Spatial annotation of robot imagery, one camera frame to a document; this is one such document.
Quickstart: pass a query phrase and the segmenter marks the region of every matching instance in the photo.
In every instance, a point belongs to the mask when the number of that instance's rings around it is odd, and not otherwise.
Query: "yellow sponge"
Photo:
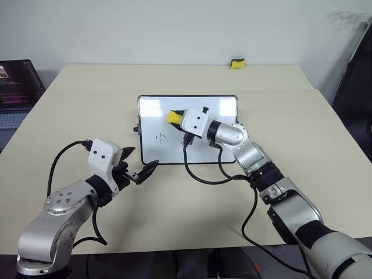
[[[168,123],[174,123],[174,124],[181,124],[182,122],[182,115],[178,115],[176,112],[171,110],[168,114],[167,118]]]
[[[232,69],[240,69],[245,67],[245,60],[242,59],[233,59],[230,63],[230,68]]]

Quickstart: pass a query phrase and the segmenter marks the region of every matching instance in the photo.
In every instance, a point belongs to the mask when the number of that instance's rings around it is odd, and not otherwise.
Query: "silver robotic arm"
[[[24,230],[18,244],[17,271],[28,276],[51,274],[65,268],[74,247],[76,234],[99,207],[105,206],[119,191],[130,184],[147,179],[158,161],[147,164],[140,173],[127,170],[123,160],[134,148],[121,148],[110,141],[87,141],[91,177],[57,190],[47,197],[44,207]],[[88,238],[104,245],[98,238]]]
[[[186,132],[184,140],[192,142],[196,135],[234,154],[251,187],[270,205],[267,213],[281,238],[288,244],[299,245],[321,278],[372,278],[372,251],[326,227],[315,205],[282,175],[258,144],[249,140],[242,125],[215,121],[206,111],[172,111],[168,122]]]

